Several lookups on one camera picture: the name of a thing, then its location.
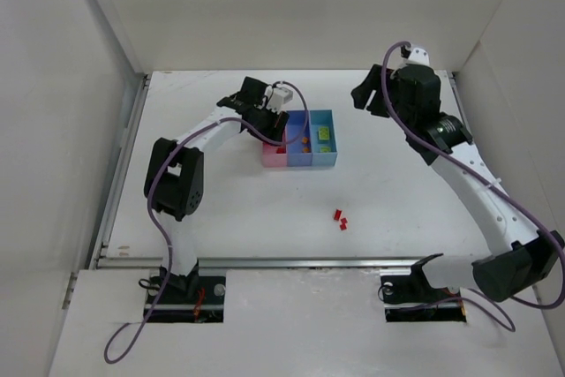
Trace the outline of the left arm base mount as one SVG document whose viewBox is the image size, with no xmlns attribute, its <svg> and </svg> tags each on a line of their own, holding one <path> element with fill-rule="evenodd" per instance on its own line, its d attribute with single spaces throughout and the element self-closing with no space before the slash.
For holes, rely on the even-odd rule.
<svg viewBox="0 0 565 377">
<path fill-rule="evenodd" d="M 223 322 L 226 277 L 172 275 L 148 321 L 151 323 Z"/>
</svg>

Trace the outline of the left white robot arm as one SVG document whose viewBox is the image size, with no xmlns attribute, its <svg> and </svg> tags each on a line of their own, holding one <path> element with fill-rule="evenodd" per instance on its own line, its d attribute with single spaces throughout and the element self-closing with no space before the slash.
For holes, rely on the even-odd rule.
<svg viewBox="0 0 565 377">
<path fill-rule="evenodd" d="M 204 195 L 206 155 L 247 131 L 271 145 L 283 143 L 289 114 L 283 106 L 293 92 L 246 77 L 240 89 L 217 102 L 210 115 L 176 139 L 153 145 L 144 195 L 150 220 L 162 233 L 166 253 L 159 270 L 159 290 L 191 298 L 198 290 L 198 259 L 193 238 L 180 228 L 196 212 Z"/>
</svg>

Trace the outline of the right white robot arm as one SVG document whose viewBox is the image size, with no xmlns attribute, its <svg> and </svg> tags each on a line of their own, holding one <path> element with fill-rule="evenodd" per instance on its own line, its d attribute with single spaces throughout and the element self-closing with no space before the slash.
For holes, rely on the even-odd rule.
<svg viewBox="0 0 565 377">
<path fill-rule="evenodd" d="M 480 290 L 492 301 L 514 298 L 564 262 L 564 240 L 515 207 L 487 168 L 462 121 L 441 111 L 441 80 L 428 66 L 395 71 L 374 65 L 351 92 L 356 109 L 397 117 L 408 144 L 454 191 L 486 241 L 486 257 L 436 253 L 407 275 L 383 278 L 390 304 L 428 303 L 448 287 Z"/>
</svg>

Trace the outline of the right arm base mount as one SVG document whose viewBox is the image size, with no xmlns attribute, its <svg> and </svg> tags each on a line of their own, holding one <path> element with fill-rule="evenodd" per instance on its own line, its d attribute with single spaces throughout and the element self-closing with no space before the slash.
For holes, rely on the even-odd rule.
<svg viewBox="0 0 565 377">
<path fill-rule="evenodd" d="M 385 305 L 388 323 L 466 322 L 461 291 L 435 289 L 426 280 L 423 267 L 441 257 L 436 253 L 410 266 L 408 274 L 381 274 L 378 297 Z"/>
</svg>

